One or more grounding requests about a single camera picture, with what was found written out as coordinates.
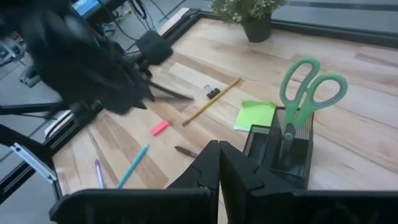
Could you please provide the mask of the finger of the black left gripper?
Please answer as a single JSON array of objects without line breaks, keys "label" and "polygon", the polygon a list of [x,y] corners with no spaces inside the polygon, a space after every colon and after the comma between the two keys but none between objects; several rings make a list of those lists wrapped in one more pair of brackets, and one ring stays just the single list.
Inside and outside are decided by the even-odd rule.
[{"label": "finger of the black left gripper", "polygon": [[179,98],[176,96],[156,96],[154,98],[155,102],[168,102],[168,103],[173,103],[173,102],[186,102],[186,101],[193,101],[193,98],[190,97],[183,97]]},{"label": "finger of the black left gripper", "polygon": [[168,89],[168,88],[166,88],[164,86],[161,86],[159,84],[156,84],[156,83],[154,83],[152,81],[148,81],[148,84],[149,84],[149,86],[151,86],[151,87],[153,87],[153,88],[155,88],[155,89],[157,89],[159,91],[162,91],[165,94],[168,94],[168,96],[176,96],[176,97],[179,97],[179,98],[189,97],[189,96],[177,93],[176,91],[170,90],[170,89]]}]

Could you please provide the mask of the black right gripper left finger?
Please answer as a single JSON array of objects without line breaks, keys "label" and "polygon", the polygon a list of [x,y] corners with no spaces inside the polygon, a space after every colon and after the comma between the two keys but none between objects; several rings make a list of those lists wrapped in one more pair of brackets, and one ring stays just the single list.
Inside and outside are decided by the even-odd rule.
[{"label": "black right gripper left finger", "polygon": [[220,182],[220,144],[211,140],[169,188],[206,187],[218,191]]}]

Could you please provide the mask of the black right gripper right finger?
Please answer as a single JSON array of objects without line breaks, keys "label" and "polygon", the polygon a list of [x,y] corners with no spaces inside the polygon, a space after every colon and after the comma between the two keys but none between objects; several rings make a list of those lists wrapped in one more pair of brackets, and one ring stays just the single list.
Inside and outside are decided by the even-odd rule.
[{"label": "black right gripper right finger", "polygon": [[292,186],[220,142],[220,182],[228,224],[292,224]]}]

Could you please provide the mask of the brown pen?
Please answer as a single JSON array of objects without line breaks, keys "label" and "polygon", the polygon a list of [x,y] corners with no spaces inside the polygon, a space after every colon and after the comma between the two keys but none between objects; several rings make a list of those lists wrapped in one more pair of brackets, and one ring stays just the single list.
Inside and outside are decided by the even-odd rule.
[{"label": "brown pen", "polygon": [[174,148],[175,148],[178,152],[180,152],[180,153],[182,153],[182,154],[185,154],[186,156],[189,156],[189,157],[192,157],[192,158],[196,158],[196,157],[198,156],[198,154],[196,154],[196,153],[194,153],[194,152],[192,152],[192,151],[190,151],[190,150],[188,150],[188,149],[186,149],[186,148],[184,148],[184,147],[175,146]]}]

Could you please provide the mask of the pink eraser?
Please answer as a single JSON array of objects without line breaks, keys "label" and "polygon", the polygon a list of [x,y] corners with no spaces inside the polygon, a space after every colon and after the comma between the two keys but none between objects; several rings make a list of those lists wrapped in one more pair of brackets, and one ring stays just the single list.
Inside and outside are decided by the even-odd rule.
[{"label": "pink eraser", "polygon": [[163,120],[159,124],[155,125],[151,129],[150,133],[151,133],[151,135],[156,136],[156,135],[160,134],[162,131],[164,131],[166,128],[168,128],[169,126],[170,126],[170,122],[167,120]]}]

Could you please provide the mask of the yellow pencil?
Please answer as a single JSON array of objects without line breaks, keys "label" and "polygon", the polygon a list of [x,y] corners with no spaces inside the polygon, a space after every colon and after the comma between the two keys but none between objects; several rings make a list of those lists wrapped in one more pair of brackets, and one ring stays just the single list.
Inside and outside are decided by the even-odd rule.
[{"label": "yellow pencil", "polygon": [[235,87],[239,82],[241,81],[241,78],[237,78],[234,80],[232,83],[230,83],[224,90],[220,91],[219,94],[217,94],[214,98],[212,98],[209,102],[207,102],[205,105],[203,105],[200,109],[198,109],[196,112],[194,112],[189,118],[187,118],[185,121],[182,122],[182,126],[185,127],[187,124],[189,124],[191,121],[193,121],[197,116],[202,114],[208,107],[210,107],[215,101],[220,99],[223,95],[225,95],[232,87]]}]

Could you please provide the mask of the black binder clip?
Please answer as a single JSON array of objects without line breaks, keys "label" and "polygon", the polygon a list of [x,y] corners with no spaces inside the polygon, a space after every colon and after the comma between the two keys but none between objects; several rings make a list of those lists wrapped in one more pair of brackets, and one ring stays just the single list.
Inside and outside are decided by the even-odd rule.
[{"label": "black binder clip", "polygon": [[205,89],[206,95],[209,100],[212,100],[216,95],[221,92],[219,88],[212,88],[209,85],[205,85],[203,88]]}]

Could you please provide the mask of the black mesh desk organizer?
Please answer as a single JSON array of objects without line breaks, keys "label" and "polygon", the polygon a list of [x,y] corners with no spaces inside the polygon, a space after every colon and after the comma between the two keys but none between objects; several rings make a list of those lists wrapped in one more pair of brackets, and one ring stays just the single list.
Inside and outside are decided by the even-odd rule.
[{"label": "black mesh desk organizer", "polygon": [[313,116],[308,118],[293,140],[290,151],[282,151],[285,108],[277,107],[270,126],[252,125],[243,153],[293,187],[308,186],[313,151]]}]

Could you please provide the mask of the green sticky note pad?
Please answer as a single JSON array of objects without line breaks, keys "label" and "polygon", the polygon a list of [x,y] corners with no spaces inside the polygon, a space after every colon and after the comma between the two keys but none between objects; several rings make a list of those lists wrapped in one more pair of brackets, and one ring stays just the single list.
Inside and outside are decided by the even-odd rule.
[{"label": "green sticky note pad", "polygon": [[270,126],[275,109],[273,102],[243,100],[234,130],[249,132],[252,125]]}]

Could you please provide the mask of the teal pen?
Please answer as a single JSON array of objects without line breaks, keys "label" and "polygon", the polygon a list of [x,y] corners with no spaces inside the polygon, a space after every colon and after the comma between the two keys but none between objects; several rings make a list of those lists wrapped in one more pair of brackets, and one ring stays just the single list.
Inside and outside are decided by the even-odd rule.
[{"label": "teal pen", "polygon": [[119,184],[116,186],[116,189],[121,189],[123,185],[126,183],[127,179],[129,176],[133,173],[134,169],[140,163],[141,159],[144,157],[146,151],[148,150],[149,145],[145,145],[140,149],[136,157],[134,158],[133,162],[129,166],[129,168],[125,171],[124,175],[122,176],[121,180],[119,181]]}]

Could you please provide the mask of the green handled scissors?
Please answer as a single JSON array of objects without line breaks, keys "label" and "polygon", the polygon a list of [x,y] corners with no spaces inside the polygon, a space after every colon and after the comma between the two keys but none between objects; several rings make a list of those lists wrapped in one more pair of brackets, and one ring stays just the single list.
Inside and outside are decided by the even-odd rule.
[{"label": "green handled scissors", "polygon": [[[289,80],[294,72],[302,65],[308,64],[311,70],[305,76],[295,94],[294,99],[287,98],[286,91]],[[344,77],[336,73],[318,75],[320,62],[313,57],[304,57],[296,61],[286,72],[280,85],[280,100],[285,106],[284,139],[292,141],[296,133],[302,128],[306,120],[316,111],[339,102],[348,90],[348,83]],[[317,88],[325,81],[334,81],[339,85],[337,94],[331,98],[316,102],[314,95]]]}]

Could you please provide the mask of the purple pen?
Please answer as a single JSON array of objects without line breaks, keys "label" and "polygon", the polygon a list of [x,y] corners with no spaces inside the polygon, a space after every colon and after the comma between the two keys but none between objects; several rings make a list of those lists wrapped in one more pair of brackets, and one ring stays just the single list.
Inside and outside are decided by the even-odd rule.
[{"label": "purple pen", "polygon": [[98,159],[95,160],[95,169],[96,169],[96,176],[98,180],[98,185],[101,189],[104,189],[106,187],[104,179],[103,179],[103,174],[101,170],[101,164]]}]

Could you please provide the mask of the laptop with blue screen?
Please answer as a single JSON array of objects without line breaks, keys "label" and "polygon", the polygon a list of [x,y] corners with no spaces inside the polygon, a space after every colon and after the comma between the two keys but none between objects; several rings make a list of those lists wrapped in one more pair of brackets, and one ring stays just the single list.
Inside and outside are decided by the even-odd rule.
[{"label": "laptop with blue screen", "polygon": [[73,0],[72,7],[79,15],[88,18],[101,9],[99,1],[104,0]]}]

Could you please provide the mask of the black plant pot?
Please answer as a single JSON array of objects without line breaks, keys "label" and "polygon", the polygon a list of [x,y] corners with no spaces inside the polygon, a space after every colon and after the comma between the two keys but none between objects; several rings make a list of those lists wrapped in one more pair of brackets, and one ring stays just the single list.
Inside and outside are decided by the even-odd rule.
[{"label": "black plant pot", "polygon": [[263,42],[271,36],[271,14],[266,14],[260,19],[251,19],[241,25],[251,43]]}]

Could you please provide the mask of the green artificial plant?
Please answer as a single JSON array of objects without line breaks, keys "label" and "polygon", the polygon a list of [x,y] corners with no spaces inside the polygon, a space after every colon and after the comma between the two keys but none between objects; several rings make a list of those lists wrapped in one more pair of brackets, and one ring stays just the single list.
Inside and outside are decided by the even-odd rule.
[{"label": "green artificial plant", "polygon": [[241,24],[247,21],[270,16],[275,10],[290,0],[212,0],[211,10],[228,24]]}]

